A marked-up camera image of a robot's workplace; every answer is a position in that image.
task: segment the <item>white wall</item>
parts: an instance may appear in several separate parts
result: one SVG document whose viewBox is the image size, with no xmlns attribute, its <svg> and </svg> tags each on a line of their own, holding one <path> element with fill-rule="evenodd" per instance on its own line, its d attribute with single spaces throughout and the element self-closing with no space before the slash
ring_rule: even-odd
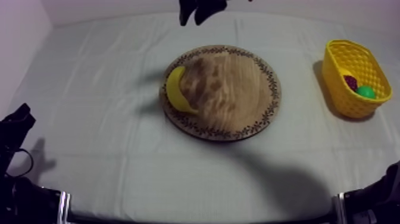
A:
<svg viewBox="0 0 400 224">
<path fill-rule="evenodd" d="M 40 0 L 0 0 L 0 118 L 51 29 Z"/>
<path fill-rule="evenodd" d="M 178 0 L 43 0 L 43 3 L 56 25 L 179 10 Z M 228 10 L 316 18 L 400 34 L 399 0 L 231 0 Z"/>
</svg>

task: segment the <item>red fruit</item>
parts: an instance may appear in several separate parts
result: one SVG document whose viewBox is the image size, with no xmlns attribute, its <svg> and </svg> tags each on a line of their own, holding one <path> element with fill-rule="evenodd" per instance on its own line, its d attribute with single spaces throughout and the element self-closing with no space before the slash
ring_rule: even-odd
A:
<svg viewBox="0 0 400 224">
<path fill-rule="evenodd" d="M 344 75 L 345 81 L 347 85 L 352 89 L 354 92 L 357 90 L 357 80 L 353 76 Z"/>
</svg>

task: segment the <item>decorative plate border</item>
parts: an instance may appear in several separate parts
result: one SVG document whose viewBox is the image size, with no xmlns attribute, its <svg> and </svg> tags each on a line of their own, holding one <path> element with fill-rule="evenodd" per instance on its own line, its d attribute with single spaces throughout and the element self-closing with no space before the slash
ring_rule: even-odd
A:
<svg viewBox="0 0 400 224">
<path fill-rule="evenodd" d="M 272 102 L 268 108 L 263 112 L 259 120 L 256 120 L 253 125 L 244 127 L 242 130 L 229 132 L 226 130 L 215 130 L 214 128 L 202 128 L 198 127 L 196 122 L 193 122 L 190 117 L 192 115 L 182 113 L 170 104 L 167 93 L 165 90 L 165 83 L 169 77 L 171 71 L 178 66 L 183 65 L 185 62 L 190 61 L 193 57 L 200 56 L 202 54 L 219 54 L 222 52 L 228 52 L 229 54 L 236 54 L 239 56 L 250 58 L 260 68 L 261 72 L 267 76 L 269 82 L 268 87 L 271 90 Z M 274 119 L 275 115 L 279 110 L 280 100 L 282 97 L 280 82 L 275 72 L 263 59 L 259 56 L 235 46 L 228 45 L 208 45 L 195 48 L 187 53 L 181 55 L 174 60 L 164 73 L 164 81 L 160 87 L 160 100 L 162 107 L 167 117 L 180 129 L 198 138 L 212 140 L 212 141 L 238 141 L 241 139 L 249 138 L 258 132 L 265 129 Z"/>
</svg>

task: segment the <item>white table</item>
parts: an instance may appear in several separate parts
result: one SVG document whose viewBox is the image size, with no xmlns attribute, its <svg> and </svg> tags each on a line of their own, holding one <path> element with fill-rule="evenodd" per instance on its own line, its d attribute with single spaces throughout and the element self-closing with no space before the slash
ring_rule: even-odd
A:
<svg viewBox="0 0 400 224">
<path fill-rule="evenodd" d="M 327 107 L 316 76 L 330 39 L 370 48 L 392 85 L 370 120 L 349 122 Z M 159 106 L 164 69 L 211 44 L 259 55 L 280 80 L 276 119 L 245 141 L 192 138 Z M 245 13 L 180 27 L 177 14 L 143 15 L 55 29 L 10 111 L 31 106 L 37 122 L 23 146 L 42 154 L 30 177 L 72 193 L 74 211 L 164 222 L 305 218 L 399 160 L 399 74 L 399 37 L 357 27 Z M 17 155 L 13 169 L 23 162 Z"/>
</svg>

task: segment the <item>plastic basket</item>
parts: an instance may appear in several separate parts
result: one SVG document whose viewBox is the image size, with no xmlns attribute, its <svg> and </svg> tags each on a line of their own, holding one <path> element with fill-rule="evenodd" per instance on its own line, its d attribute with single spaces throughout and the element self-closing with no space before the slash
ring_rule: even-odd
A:
<svg viewBox="0 0 400 224">
<path fill-rule="evenodd" d="M 358 95 L 347 85 L 343 71 L 357 79 L 358 86 L 371 86 L 376 99 Z M 362 118 L 392 97 L 392 88 L 386 76 L 365 47 L 346 40 L 332 40 L 326 45 L 322 73 L 333 104 L 343 115 Z"/>
</svg>

